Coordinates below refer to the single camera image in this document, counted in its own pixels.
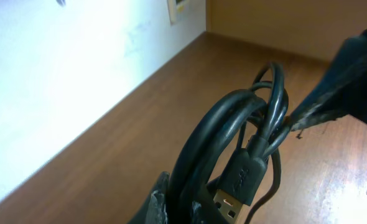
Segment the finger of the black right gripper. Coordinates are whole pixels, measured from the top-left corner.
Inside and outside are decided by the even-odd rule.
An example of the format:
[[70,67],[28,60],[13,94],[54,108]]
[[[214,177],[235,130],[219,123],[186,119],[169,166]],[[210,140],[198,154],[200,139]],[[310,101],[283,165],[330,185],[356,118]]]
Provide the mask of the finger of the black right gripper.
[[321,81],[291,113],[291,130],[346,115],[367,124],[367,29],[343,42]]

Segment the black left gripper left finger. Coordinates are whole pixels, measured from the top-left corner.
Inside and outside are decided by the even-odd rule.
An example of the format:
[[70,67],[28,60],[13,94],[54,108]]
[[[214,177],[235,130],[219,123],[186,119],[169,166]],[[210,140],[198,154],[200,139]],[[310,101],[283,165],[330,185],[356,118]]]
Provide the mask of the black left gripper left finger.
[[166,224],[169,222],[167,208],[167,187],[170,174],[161,172],[141,208],[128,224]]

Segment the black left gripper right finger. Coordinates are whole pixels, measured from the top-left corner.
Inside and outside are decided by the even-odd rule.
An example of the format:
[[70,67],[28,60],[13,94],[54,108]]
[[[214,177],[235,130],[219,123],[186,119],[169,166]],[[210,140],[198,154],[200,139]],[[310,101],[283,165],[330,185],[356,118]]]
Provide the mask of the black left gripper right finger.
[[214,202],[193,201],[190,215],[192,224],[228,224],[226,219],[219,212]]

